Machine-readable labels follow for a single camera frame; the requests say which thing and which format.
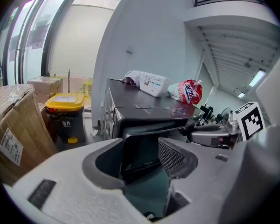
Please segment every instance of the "cardboard box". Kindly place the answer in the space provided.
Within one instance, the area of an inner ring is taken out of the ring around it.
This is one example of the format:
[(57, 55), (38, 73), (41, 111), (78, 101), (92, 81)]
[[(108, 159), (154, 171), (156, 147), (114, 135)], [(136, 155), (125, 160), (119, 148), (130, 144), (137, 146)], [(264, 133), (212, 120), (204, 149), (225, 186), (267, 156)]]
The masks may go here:
[(42, 119), (33, 85), (0, 87), (0, 179), (13, 185), (57, 153)]
[(63, 79), (53, 77), (37, 77), (27, 81), (35, 86), (36, 98), (39, 103), (46, 103), (57, 93), (63, 93)]
[(51, 136), (51, 139), (53, 140), (53, 142), (55, 142), (56, 138), (57, 138), (57, 130), (56, 130), (51, 118), (47, 116), (46, 105), (42, 104), (42, 103), (38, 103), (38, 107), (39, 107), (39, 110), (42, 115), (42, 120), (45, 123), (45, 126)]

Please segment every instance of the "sticker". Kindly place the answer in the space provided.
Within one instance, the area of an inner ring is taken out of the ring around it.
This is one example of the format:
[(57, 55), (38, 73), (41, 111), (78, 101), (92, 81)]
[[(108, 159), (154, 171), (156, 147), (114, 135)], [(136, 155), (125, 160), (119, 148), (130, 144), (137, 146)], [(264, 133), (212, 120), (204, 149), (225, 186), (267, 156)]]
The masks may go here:
[(57, 96), (52, 101), (74, 103), (76, 99), (76, 96)]
[(13, 133), (7, 128), (0, 143), (0, 151), (13, 163), (20, 166), (23, 152), (23, 145), (16, 139)]
[(70, 127), (70, 121), (69, 120), (62, 121), (62, 124), (63, 124), (64, 127)]
[(264, 128), (264, 120), (257, 102), (249, 102), (234, 112), (243, 141)]
[(150, 76), (145, 76), (145, 81), (144, 81), (144, 85), (147, 86), (161, 86), (161, 83), (163, 81), (161, 79), (157, 79), (155, 77), (150, 77)]

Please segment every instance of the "plastic bag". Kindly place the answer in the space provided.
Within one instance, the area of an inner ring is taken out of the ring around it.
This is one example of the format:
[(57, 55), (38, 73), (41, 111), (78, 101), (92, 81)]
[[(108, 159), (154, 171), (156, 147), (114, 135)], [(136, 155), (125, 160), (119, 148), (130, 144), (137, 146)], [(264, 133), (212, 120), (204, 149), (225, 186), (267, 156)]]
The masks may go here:
[(129, 71), (125, 75), (125, 77), (123, 77), (120, 81), (123, 81), (124, 83), (140, 88), (140, 80), (141, 80), (142, 73), (144, 72), (139, 70)]
[(202, 86), (196, 80), (170, 85), (167, 93), (171, 98), (186, 104), (196, 105), (202, 98)]

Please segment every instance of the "ceiling light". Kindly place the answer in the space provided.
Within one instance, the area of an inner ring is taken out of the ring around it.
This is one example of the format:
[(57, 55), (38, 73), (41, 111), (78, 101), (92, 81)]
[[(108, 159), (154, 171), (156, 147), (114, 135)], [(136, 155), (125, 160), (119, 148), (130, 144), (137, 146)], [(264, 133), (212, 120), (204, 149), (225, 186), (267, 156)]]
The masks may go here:
[(244, 97), (244, 96), (245, 96), (245, 93), (240, 93), (240, 94), (238, 95), (239, 98), (242, 98), (242, 97)]
[(254, 87), (265, 75), (266, 75), (266, 72), (264, 70), (260, 69), (249, 85)]

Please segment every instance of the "ceiling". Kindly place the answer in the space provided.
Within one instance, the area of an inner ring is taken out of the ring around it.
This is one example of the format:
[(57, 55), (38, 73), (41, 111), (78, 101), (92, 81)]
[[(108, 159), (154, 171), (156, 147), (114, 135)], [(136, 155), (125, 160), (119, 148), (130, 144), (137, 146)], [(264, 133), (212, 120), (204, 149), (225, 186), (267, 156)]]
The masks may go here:
[(259, 69), (267, 73), (280, 55), (280, 31), (264, 31), (236, 25), (201, 26), (203, 42), (210, 49), (219, 87), (238, 96), (249, 86)]

